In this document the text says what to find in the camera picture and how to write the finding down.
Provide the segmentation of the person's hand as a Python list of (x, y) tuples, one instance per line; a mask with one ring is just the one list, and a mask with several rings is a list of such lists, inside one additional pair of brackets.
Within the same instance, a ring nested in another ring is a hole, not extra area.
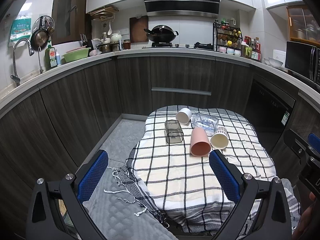
[(319, 200), (312, 192), (309, 198), (313, 203), (301, 215), (292, 239), (319, 239)]

